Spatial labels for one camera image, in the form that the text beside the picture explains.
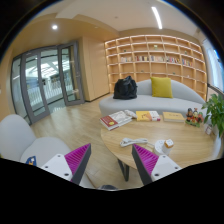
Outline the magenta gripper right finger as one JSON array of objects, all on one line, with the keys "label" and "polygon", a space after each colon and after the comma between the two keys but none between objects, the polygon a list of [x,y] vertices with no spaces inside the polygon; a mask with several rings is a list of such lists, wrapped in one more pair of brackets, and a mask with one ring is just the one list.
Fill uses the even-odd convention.
[{"label": "magenta gripper right finger", "polygon": [[132,145],[132,156],[143,185],[181,170],[181,167],[167,155],[158,156],[137,144]]}]

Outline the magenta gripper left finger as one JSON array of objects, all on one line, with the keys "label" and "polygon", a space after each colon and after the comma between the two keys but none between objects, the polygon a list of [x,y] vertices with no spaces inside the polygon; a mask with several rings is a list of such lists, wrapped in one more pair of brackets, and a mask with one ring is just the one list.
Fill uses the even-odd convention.
[{"label": "magenta gripper left finger", "polygon": [[91,155],[91,144],[81,146],[66,155],[56,154],[42,169],[79,185]]}]

